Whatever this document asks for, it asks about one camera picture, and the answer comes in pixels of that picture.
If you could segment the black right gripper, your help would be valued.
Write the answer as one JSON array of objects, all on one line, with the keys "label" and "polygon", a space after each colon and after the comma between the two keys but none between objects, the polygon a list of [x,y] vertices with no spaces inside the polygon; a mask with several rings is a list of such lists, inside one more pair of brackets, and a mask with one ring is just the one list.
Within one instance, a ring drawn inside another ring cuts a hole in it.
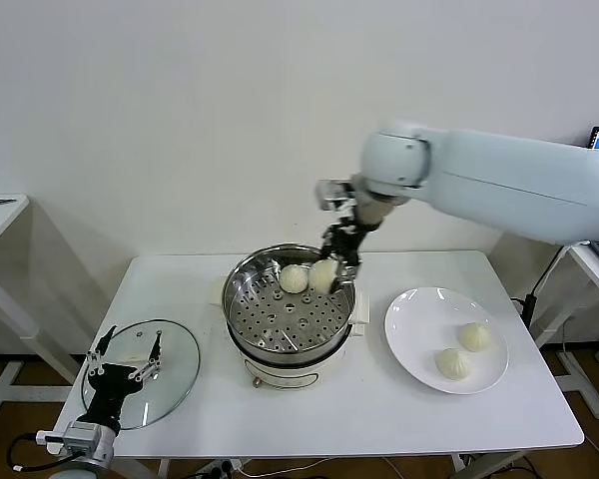
[{"label": "black right gripper", "polygon": [[329,293],[354,285],[360,269],[358,250],[367,233],[356,213],[339,217],[324,233],[319,257],[336,261]]}]

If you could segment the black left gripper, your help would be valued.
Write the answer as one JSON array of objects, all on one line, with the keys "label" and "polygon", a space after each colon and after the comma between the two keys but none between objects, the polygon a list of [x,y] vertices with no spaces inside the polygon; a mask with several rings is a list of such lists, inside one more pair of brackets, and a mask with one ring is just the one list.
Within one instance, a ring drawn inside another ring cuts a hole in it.
[{"label": "black left gripper", "polygon": [[156,332],[147,362],[136,369],[119,364],[104,363],[104,355],[114,336],[117,326],[113,325],[102,335],[95,347],[87,352],[86,375],[95,393],[86,413],[78,417],[79,422],[93,423],[120,430],[120,417],[127,396],[140,391],[140,382],[151,376],[161,366],[162,332]]}]

